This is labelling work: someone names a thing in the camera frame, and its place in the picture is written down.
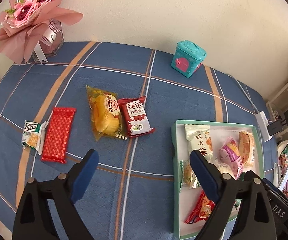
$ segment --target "toy box lid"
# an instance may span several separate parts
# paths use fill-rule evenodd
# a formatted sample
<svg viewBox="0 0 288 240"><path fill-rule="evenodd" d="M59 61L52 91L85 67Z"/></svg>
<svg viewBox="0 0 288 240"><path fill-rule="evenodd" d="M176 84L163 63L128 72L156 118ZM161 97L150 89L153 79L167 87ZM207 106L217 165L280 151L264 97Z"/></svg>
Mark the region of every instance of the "toy box lid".
<svg viewBox="0 0 288 240"><path fill-rule="evenodd" d="M180 41L177 43L177 48L200 61L206 57L206 51L191 41Z"/></svg>

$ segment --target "power strip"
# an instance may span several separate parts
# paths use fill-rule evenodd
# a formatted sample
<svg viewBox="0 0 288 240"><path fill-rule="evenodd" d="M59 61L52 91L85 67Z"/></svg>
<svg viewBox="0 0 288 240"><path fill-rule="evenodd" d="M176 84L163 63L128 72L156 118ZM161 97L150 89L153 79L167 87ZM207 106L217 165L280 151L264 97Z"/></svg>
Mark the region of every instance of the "power strip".
<svg viewBox="0 0 288 240"><path fill-rule="evenodd" d="M268 130L267 130L268 121L266 119L265 113L263 111L261 111L258 114L256 114L255 117L256 117L257 123L259 124L260 131L261 131L264 142L271 140L271 138L273 136L269 135L269 133L268 133Z"/></svg>

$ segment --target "yellow snack package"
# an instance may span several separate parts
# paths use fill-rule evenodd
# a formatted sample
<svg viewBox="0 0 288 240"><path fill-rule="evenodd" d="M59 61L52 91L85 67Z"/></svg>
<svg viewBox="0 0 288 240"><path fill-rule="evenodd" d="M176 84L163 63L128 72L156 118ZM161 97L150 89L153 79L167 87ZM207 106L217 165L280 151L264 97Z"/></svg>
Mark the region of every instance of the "yellow snack package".
<svg viewBox="0 0 288 240"><path fill-rule="evenodd" d="M103 135L126 140L122 115L117 103L117 94L86 86L91 122L95 140Z"/></svg>

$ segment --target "red wrapper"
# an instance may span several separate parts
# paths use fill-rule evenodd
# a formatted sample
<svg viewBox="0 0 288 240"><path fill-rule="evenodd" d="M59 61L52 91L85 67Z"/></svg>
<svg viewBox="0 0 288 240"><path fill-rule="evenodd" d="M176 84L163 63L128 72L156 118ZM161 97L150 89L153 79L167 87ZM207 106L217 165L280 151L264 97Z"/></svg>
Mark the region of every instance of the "red wrapper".
<svg viewBox="0 0 288 240"><path fill-rule="evenodd" d="M201 220L207 220L215 207L215 203L209 200L202 190L195 208L185 220L185 224L193 224Z"/></svg>
<svg viewBox="0 0 288 240"><path fill-rule="evenodd" d="M76 109L72 107L54 107L41 161L66 163L66 147L75 112Z"/></svg>
<svg viewBox="0 0 288 240"><path fill-rule="evenodd" d="M147 119L143 103L145 96L141 98L124 98L118 100L118 105L123 112L127 136L130 138L152 133L155 128L151 128Z"/></svg>

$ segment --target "bolt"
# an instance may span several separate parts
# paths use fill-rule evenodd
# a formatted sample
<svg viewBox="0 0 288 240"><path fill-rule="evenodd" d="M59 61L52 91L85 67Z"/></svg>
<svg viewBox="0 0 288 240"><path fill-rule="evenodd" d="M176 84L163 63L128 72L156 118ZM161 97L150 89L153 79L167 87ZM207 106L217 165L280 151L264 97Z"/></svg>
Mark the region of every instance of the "bolt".
<svg viewBox="0 0 288 240"><path fill-rule="evenodd" d="M259 178L254 178L253 181L256 183L256 184L261 184L261 180Z"/></svg>
<svg viewBox="0 0 288 240"><path fill-rule="evenodd" d="M228 174L228 173L223 173L222 174L222 177L224 178L224 179L231 179L231 175L230 174Z"/></svg>
<svg viewBox="0 0 288 240"><path fill-rule="evenodd" d="M66 173L61 173L61 174L58 175L59 179L66 179L66 177L67 177Z"/></svg>
<svg viewBox="0 0 288 240"><path fill-rule="evenodd" d="M35 178L33 177L30 177L28 180L27 180L27 183L31 184L35 181Z"/></svg>

